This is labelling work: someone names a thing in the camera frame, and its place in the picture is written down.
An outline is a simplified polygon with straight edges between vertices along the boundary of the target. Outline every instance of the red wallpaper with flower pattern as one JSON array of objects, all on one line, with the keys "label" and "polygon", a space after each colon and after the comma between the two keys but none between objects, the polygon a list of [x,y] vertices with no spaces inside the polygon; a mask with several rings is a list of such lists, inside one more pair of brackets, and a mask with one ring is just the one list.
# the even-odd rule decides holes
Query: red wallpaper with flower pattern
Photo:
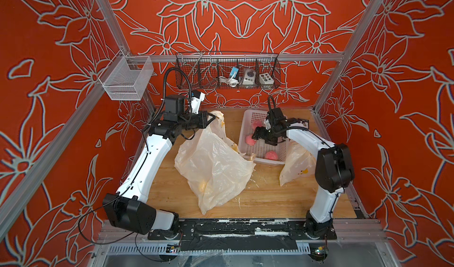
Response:
[{"label": "red wallpaper with flower pattern", "polygon": [[[109,0],[133,54],[224,50],[340,53],[370,0]],[[268,94],[284,106],[312,106],[332,61],[284,63],[282,85],[269,90],[209,91],[205,105],[262,106]],[[149,87],[160,104],[162,73],[155,65]],[[173,74],[169,85],[175,88]]]},{"label": "red wallpaper with flower pattern", "polygon": [[[91,91],[118,52],[94,0],[0,0],[0,204]],[[104,95],[0,243],[0,265],[86,264],[76,221],[113,192],[148,111]],[[105,216],[91,214],[93,237]]]},{"label": "red wallpaper with flower pattern", "polygon": [[321,111],[404,266],[454,265],[453,0],[384,0]]},{"label": "red wallpaper with flower pattern", "polygon": [[[141,102],[103,95],[0,244],[0,265],[86,266],[94,245],[79,217],[129,174],[148,116]],[[102,209],[84,217],[82,233],[96,240],[106,218]]]}]

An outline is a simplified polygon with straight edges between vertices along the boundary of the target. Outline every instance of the black cable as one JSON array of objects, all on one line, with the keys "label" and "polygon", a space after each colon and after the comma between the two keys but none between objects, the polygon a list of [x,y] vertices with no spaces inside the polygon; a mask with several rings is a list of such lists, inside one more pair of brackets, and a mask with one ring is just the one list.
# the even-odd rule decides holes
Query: black cable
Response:
[{"label": "black cable", "polygon": [[181,133],[180,135],[183,136],[184,139],[186,140],[192,140],[194,138],[194,136],[196,135],[196,129],[192,129],[193,130],[193,134],[192,134],[192,137],[191,138],[187,138],[183,133]]},{"label": "black cable", "polygon": [[[144,163],[145,163],[145,161],[147,160],[147,157],[148,157],[148,154],[145,154],[144,161],[143,161],[142,164],[140,165],[140,168],[139,168],[139,170],[137,171],[136,175],[134,176],[134,178],[133,178],[131,184],[134,183],[134,180],[136,179],[137,175],[139,174],[140,169],[142,169],[142,167],[144,166]],[[99,243],[99,242],[94,242],[94,241],[89,240],[86,236],[84,236],[84,234],[82,233],[82,230],[81,230],[81,228],[80,228],[80,222],[82,222],[82,219],[83,219],[83,218],[87,217],[90,213],[94,213],[95,211],[101,209],[102,207],[105,207],[105,206],[109,205],[110,203],[116,201],[118,198],[122,197],[126,192],[128,192],[128,190],[129,190],[130,187],[131,187],[131,185],[128,185],[128,188],[127,188],[121,195],[119,195],[118,197],[116,197],[114,200],[105,203],[105,204],[102,205],[101,207],[98,207],[98,208],[96,208],[96,209],[94,209],[94,210],[91,210],[90,212],[86,213],[85,215],[83,215],[83,216],[81,216],[81,217],[79,218],[79,220],[77,221],[77,228],[79,229],[80,235],[81,235],[86,241],[88,241],[88,242],[90,242],[90,243],[93,243],[93,244],[97,244],[97,245],[105,245],[105,244],[111,244],[111,243],[118,242],[118,241],[120,241],[120,240],[122,240],[122,239],[126,238],[127,236],[130,236],[130,235],[132,235],[132,234],[134,233],[134,232],[132,232],[132,233],[130,233],[130,234],[127,234],[127,235],[123,236],[122,238],[117,239],[116,241],[105,242],[105,243]]]},{"label": "black cable", "polygon": [[127,235],[123,236],[122,238],[119,238],[119,239],[117,239],[117,240],[115,240],[115,241],[100,243],[100,242],[94,242],[94,241],[89,240],[86,236],[84,236],[84,234],[82,233],[82,230],[80,229],[80,222],[82,221],[83,218],[85,218],[86,216],[88,216],[90,213],[94,213],[96,210],[99,210],[99,209],[101,209],[102,207],[104,207],[104,206],[106,206],[106,205],[109,205],[110,203],[114,202],[114,201],[117,200],[118,198],[122,197],[126,192],[128,192],[128,189],[125,190],[120,196],[116,197],[114,200],[105,203],[105,204],[104,204],[103,206],[101,206],[101,207],[98,207],[98,208],[96,208],[96,209],[94,209],[94,210],[91,210],[90,212],[86,213],[85,215],[83,215],[83,216],[81,216],[81,217],[79,218],[79,220],[77,221],[77,228],[79,229],[79,234],[80,234],[86,241],[88,241],[88,242],[90,242],[90,243],[93,243],[93,244],[97,244],[97,245],[105,245],[105,244],[111,244],[111,243],[118,242],[118,241],[120,241],[120,240],[122,240],[122,239],[124,239],[124,238],[126,238],[126,237],[128,237],[128,236],[130,236],[130,235],[132,235],[132,234],[134,233],[134,232],[129,233],[129,234],[127,234]]},{"label": "black cable", "polygon": [[334,205],[336,204],[337,199],[339,198],[339,195],[340,195],[340,193],[336,193],[336,199],[334,199],[333,205],[331,206],[331,209],[329,211],[331,219],[333,219],[333,212],[334,212],[333,208],[334,208]]},{"label": "black cable", "polygon": [[145,133],[144,132],[142,132],[142,138],[144,139],[145,145],[147,146],[147,151],[150,151],[150,149],[148,149],[148,142],[147,142],[147,139],[145,138]]},{"label": "black cable", "polygon": [[137,235],[138,235],[138,234],[139,234],[139,233],[137,233],[137,234],[136,234],[136,237],[134,238],[134,243],[135,243],[136,248],[137,248],[137,251],[140,253],[140,255],[142,255],[143,257],[145,257],[146,259],[151,260],[151,261],[155,261],[155,262],[165,262],[165,261],[161,261],[161,260],[154,260],[154,259],[151,259],[150,257],[146,256],[145,254],[143,254],[143,253],[140,251],[139,247],[137,246]]},{"label": "black cable", "polygon": [[[180,241],[178,242],[178,247],[180,248],[181,250],[181,240],[183,239],[183,231],[179,229],[179,232],[181,233],[181,236],[180,236]],[[136,234],[135,238],[134,238],[134,244],[136,245],[136,248],[137,248],[137,251],[143,256],[145,257],[146,259],[148,260],[151,260],[151,261],[155,261],[155,262],[167,262],[167,261],[160,261],[160,260],[154,260],[154,259],[151,259],[150,257],[146,256],[145,254],[143,254],[140,249],[139,249],[139,246],[137,245],[137,236],[139,235],[139,233]]]},{"label": "black cable", "polygon": [[151,122],[148,123],[148,125],[151,125],[153,124],[153,122],[156,121],[156,118],[157,116],[161,113],[162,109],[164,108],[164,100],[166,98],[166,91],[167,91],[167,76],[169,75],[170,72],[172,71],[177,71],[179,72],[181,75],[183,75],[183,77],[186,79],[186,81],[188,82],[188,99],[189,99],[189,107],[188,109],[186,110],[186,112],[188,111],[192,111],[192,107],[191,107],[191,100],[192,100],[192,87],[191,87],[191,83],[189,81],[189,77],[186,75],[185,72],[183,72],[180,68],[176,68],[176,67],[170,67],[169,69],[167,69],[167,71],[164,73],[164,78],[163,78],[163,81],[162,81],[162,103],[161,105],[159,106],[159,109],[154,113],[154,116],[153,118],[151,119]]}]

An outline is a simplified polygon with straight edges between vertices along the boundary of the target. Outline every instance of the wooden board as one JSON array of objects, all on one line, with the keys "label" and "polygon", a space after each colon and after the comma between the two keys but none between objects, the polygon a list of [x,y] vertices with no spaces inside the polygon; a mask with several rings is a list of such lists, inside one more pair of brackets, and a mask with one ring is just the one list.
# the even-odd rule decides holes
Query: wooden board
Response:
[{"label": "wooden board", "polygon": [[[222,109],[227,137],[238,143],[245,109]],[[320,134],[309,110],[282,110],[287,117],[309,119],[309,127]],[[180,218],[305,218],[317,192],[315,177],[301,177],[282,187],[279,174],[283,165],[257,164],[246,188],[235,198],[202,215],[197,197],[187,180],[173,167],[179,146],[177,139],[164,158],[151,186],[147,204],[174,211]],[[356,218],[347,195],[342,194],[334,210],[335,218]]]}]

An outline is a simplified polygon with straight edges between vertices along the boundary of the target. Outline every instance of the white box with buttons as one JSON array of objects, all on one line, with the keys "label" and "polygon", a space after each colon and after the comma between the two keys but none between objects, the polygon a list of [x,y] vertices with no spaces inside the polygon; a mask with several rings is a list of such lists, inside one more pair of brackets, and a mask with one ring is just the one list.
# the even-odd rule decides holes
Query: white box with buttons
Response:
[{"label": "white box with buttons", "polygon": [[258,76],[260,84],[262,85],[273,85],[274,80],[268,73],[262,73]]},{"label": "white box with buttons", "polygon": [[244,70],[244,78],[241,82],[242,85],[254,85],[255,84],[255,75],[256,72],[253,71],[251,68],[246,68]]}]

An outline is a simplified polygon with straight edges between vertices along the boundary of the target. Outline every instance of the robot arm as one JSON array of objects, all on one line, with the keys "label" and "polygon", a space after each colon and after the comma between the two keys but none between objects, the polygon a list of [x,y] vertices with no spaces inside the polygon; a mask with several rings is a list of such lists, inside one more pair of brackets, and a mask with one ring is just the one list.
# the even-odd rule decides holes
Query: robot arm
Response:
[{"label": "robot arm", "polygon": [[199,111],[204,94],[192,91],[191,112],[185,113],[182,95],[168,95],[163,119],[156,118],[148,131],[143,148],[126,181],[116,194],[107,194],[104,210],[114,227],[147,234],[152,229],[178,232],[178,214],[148,206],[148,194],[162,160],[183,129],[206,128],[215,119],[207,111]]},{"label": "robot arm", "polygon": [[305,127],[305,121],[287,118],[280,108],[271,108],[265,121],[258,127],[253,139],[277,145],[278,138],[289,138],[307,149],[316,159],[315,179],[319,185],[315,201],[306,214],[305,233],[313,239],[323,236],[332,225],[332,213],[340,194],[355,178],[349,149],[336,145]]}]

